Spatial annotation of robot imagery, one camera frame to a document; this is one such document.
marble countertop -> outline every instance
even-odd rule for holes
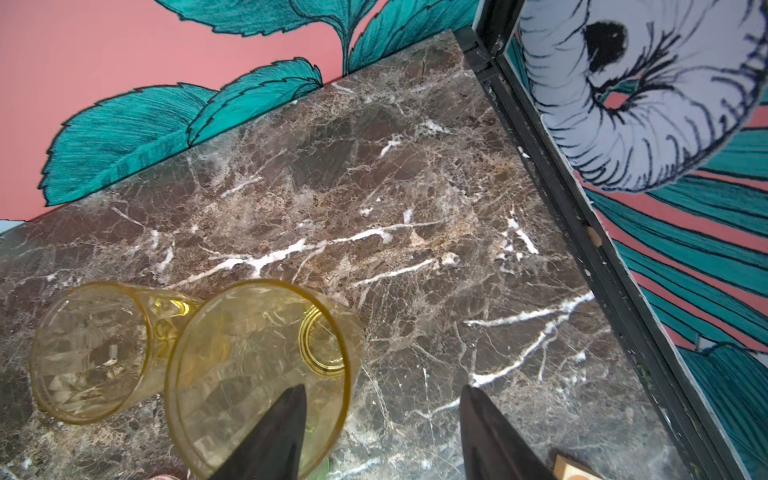
[[[0,478],[186,478],[160,395],[85,426],[38,411],[35,327],[81,283],[206,298],[256,276],[366,322],[334,480],[464,478],[467,383],[545,461],[687,477],[519,155],[445,33],[8,232]]]

pink background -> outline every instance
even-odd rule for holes
[[[243,38],[182,22],[154,0],[2,0],[0,219],[47,210],[37,188],[45,151],[63,121],[96,101],[180,81],[218,90],[294,57],[317,65],[326,83],[341,76],[341,42],[324,23]]]

wall mural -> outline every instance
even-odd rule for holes
[[[768,478],[765,1],[528,0],[508,59],[753,478]]]
[[[338,36],[341,74],[348,74],[441,31],[470,25],[477,3],[478,0],[157,0],[166,9],[157,15],[171,11],[178,22],[204,25],[211,36],[242,38],[324,24]],[[371,17],[369,13],[374,7],[377,12]],[[13,5],[3,8],[7,9],[3,11],[5,17],[11,19],[15,13]],[[333,48],[331,41],[326,39],[326,43]],[[312,48],[315,47],[306,46],[308,51]],[[337,74],[332,75],[326,81],[336,77]],[[324,83],[320,68],[302,57],[274,58],[271,65],[248,71],[218,90],[185,83],[183,78],[177,81],[116,91],[114,96],[87,106],[61,123],[50,146],[36,145],[40,152],[48,148],[38,185],[45,206],[64,204],[99,191],[301,98]],[[9,164],[18,161],[12,157],[6,157]],[[5,165],[3,168],[6,172],[11,170]],[[3,197],[0,219],[29,220],[33,214],[45,211],[23,210],[14,203],[10,195]],[[22,211],[25,217],[13,213]]]

drinking glass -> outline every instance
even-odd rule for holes
[[[168,364],[171,438],[207,478],[287,388],[304,384],[299,477],[319,465],[346,418],[362,362],[362,325],[349,307],[279,280],[218,293],[182,332]]]
[[[32,342],[32,392],[65,423],[96,422],[163,389],[173,346],[202,300],[89,283],[54,302]]]

elephant eye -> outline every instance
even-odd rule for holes
[[[612,64],[627,50],[627,28],[616,22],[596,22],[584,29],[589,71],[595,73]]]

